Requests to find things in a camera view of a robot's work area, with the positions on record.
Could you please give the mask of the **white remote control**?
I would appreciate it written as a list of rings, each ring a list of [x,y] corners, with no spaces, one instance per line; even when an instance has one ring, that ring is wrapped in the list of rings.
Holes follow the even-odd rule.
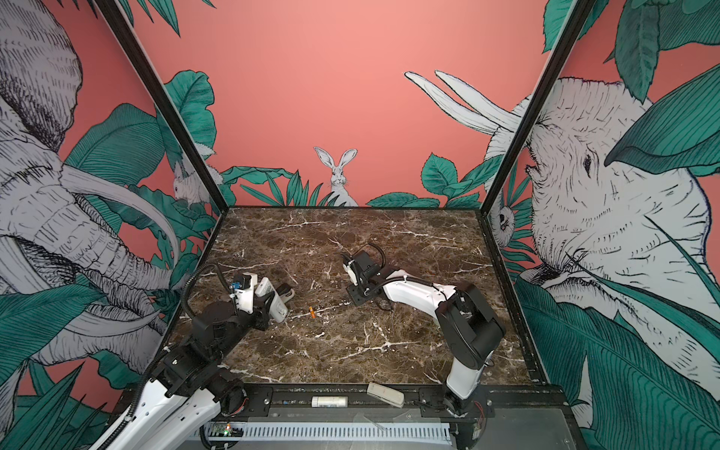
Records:
[[[269,316],[274,322],[280,324],[285,321],[289,311],[279,291],[267,277],[261,279],[255,289],[255,294],[264,300],[264,305],[267,307]]]

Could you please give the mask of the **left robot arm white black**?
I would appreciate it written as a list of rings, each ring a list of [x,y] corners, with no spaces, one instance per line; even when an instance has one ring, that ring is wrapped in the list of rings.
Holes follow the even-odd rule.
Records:
[[[195,312],[189,298],[207,270],[215,273],[226,299]],[[187,280],[180,306],[191,332],[160,350],[142,375],[133,399],[93,444],[95,449],[177,449],[217,416],[242,412],[249,395],[239,374],[224,359],[251,330],[282,322],[294,289],[243,272],[232,282],[218,264],[205,264]]]

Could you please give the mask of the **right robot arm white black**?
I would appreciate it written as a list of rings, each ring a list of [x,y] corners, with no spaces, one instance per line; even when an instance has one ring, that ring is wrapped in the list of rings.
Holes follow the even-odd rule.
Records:
[[[506,327],[476,285],[463,281],[445,285],[420,279],[386,262],[380,247],[369,246],[381,256],[375,262],[360,249],[341,254],[351,284],[346,291],[352,303],[362,306],[382,298],[403,304],[435,320],[453,356],[444,382],[444,405],[454,416],[464,416],[474,406],[474,396],[485,368],[506,336]]]

